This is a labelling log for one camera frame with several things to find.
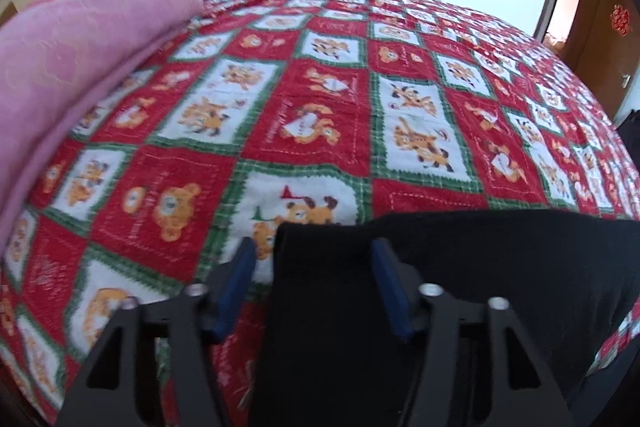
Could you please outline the black pants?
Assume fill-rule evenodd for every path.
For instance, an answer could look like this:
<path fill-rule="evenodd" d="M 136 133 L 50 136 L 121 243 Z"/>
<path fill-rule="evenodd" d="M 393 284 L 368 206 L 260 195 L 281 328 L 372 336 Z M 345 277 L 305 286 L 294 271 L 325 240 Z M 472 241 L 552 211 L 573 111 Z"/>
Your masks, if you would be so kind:
<path fill-rule="evenodd" d="M 565 211 L 281 225 L 253 426 L 585 426 L 639 296 L 639 225 Z"/>

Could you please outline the red patchwork bedspread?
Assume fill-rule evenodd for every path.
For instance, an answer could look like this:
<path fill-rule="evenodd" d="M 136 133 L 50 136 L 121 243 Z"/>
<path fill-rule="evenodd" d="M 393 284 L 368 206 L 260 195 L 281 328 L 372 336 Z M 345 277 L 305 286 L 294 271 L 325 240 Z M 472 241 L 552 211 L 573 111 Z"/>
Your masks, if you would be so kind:
<path fill-rule="evenodd" d="M 212 1 L 55 147 L 4 253 L 1 356 L 55 418 L 128 296 L 166 297 L 279 225 L 416 210 L 639 214 L 582 82 L 498 18 L 435 0 Z"/>

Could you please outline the pink folded blanket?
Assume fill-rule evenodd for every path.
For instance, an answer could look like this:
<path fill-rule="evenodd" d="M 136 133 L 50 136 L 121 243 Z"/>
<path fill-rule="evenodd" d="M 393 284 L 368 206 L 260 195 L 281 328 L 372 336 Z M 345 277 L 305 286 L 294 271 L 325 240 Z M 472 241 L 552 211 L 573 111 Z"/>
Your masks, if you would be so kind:
<path fill-rule="evenodd" d="M 35 0 L 2 26 L 4 239 L 75 122 L 203 12 L 203 0 Z"/>

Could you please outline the brown wooden door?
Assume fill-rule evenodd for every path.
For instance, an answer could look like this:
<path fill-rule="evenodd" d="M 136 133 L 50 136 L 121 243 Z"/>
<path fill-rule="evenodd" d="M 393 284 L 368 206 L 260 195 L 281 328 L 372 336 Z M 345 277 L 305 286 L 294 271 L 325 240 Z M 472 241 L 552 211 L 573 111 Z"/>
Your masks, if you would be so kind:
<path fill-rule="evenodd" d="M 611 26 L 616 3 L 631 15 L 626 37 Z M 534 37 L 585 83 L 608 117 L 620 113 L 639 66 L 639 12 L 632 0 L 544 0 Z"/>

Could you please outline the red door decoration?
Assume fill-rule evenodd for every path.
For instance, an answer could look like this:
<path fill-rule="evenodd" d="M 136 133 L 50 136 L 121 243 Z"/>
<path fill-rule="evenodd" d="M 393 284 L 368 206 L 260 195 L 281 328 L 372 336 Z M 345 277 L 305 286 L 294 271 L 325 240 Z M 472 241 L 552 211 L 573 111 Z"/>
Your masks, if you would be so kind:
<path fill-rule="evenodd" d="M 631 32 L 631 15 L 630 12 L 621 4 L 616 3 L 610 14 L 612 29 L 620 36 L 626 37 Z"/>

